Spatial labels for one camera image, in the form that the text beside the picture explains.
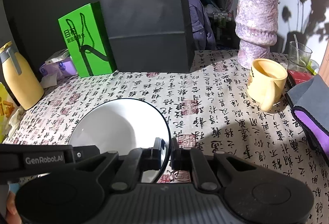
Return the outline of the person's left hand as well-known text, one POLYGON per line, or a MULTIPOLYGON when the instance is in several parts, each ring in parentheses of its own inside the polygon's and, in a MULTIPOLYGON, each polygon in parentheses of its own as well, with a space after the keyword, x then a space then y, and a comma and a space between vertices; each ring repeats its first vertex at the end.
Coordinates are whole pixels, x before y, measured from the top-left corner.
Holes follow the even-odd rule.
POLYGON ((22 223, 15 206, 15 194, 11 191, 9 191, 6 201, 6 221, 8 224, 22 223))

